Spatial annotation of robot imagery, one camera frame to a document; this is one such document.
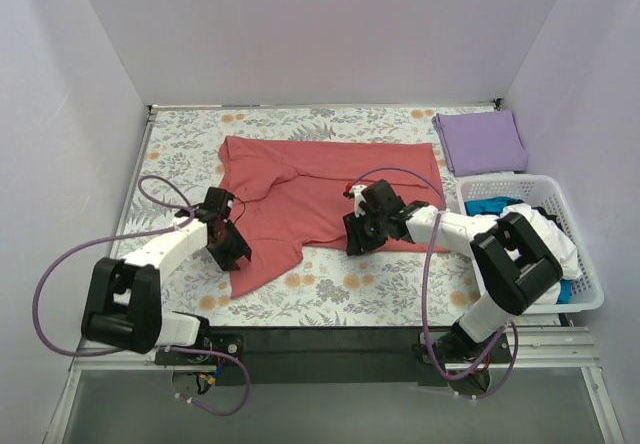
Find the red t shirt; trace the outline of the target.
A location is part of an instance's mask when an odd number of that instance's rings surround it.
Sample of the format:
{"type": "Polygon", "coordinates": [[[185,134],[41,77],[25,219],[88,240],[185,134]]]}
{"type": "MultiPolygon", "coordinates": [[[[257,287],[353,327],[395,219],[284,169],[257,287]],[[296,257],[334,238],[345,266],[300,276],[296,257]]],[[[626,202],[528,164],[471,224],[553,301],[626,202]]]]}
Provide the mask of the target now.
{"type": "Polygon", "coordinates": [[[387,180],[407,203],[439,205],[443,185],[431,144],[258,140],[228,136],[219,148],[222,188],[242,201],[233,212],[252,259],[230,274],[239,298],[289,272],[306,246],[344,250],[344,197],[359,176],[387,180]]]}

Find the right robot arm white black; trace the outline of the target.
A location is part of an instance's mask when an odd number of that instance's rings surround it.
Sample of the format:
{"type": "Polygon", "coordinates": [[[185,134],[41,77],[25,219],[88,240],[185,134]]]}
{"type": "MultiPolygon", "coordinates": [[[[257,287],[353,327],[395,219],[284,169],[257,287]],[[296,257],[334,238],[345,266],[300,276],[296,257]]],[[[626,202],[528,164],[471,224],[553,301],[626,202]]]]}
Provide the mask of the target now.
{"type": "Polygon", "coordinates": [[[385,180],[350,185],[344,195],[354,204],[343,218],[348,255],[372,252],[393,239],[426,245],[429,252],[457,252],[478,266],[485,292],[445,334],[425,337],[423,351],[432,362],[485,356],[505,325],[562,278],[559,259],[518,212],[466,216],[423,201],[405,203],[385,180]]]}

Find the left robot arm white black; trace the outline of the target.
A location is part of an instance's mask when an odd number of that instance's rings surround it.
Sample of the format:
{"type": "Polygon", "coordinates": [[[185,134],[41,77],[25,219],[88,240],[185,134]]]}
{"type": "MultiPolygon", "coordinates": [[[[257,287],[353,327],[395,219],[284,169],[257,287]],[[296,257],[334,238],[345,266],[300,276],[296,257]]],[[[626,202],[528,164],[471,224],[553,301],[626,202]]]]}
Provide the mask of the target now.
{"type": "Polygon", "coordinates": [[[204,201],[176,213],[172,228],[121,259],[103,258],[95,264],[81,322],[90,341],[118,349],[147,353],[178,346],[193,364],[205,362],[213,350],[203,333],[204,318],[163,311],[162,281],[195,253],[205,249],[223,272],[240,268],[252,250],[230,219],[239,199],[211,187],[204,201]]]}

